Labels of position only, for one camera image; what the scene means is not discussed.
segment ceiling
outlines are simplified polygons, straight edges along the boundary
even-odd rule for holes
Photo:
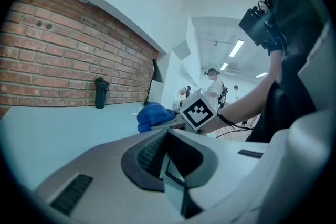
[[[246,10],[258,1],[186,0],[197,33],[202,68],[220,69],[228,63],[223,73],[252,80],[258,80],[256,75],[268,71],[267,52],[257,47],[238,26]],[[239,39],[244,41],[243,46],[234,57],[229,57]]]

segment water bottle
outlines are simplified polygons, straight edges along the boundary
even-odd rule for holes
[[[96,108],[103,109],[105,106],[106,93],[110,89],[110,83],[105,81],[104,78],[100,77],[95,80],[96,85]]]

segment brick wall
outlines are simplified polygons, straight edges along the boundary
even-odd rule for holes
[[[111,83],[106,104],[143,101],[157,56],[92,4],[16,0],[0,34],[0,115],[12,105],[94,105],[98,77]]]

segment fluorescent light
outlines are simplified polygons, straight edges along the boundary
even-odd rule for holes
[[[262,73],[262,74],[260,74],[260,75],[257,75],[256,76],[256,78],[260,78],[260,77],[262,77],[262,76],[264,76],[264,75],[267,75],[268,73]]]
[[[236,55],[237,51],[240,49],[243,43],[243,40],[238,40],[236,46],[233,48],[229,56],[233,57],[234,55]]]
[[[221,67],[221,70],[224,70],[227,67],[227,63],[223,64],[223,66]]]

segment hand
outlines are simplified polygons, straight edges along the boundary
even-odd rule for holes
[[[208,134],[222,127],[225,127],[225,123],[217,116],[210,120],[207,124],[203,125],[199,132],[202,134]]]

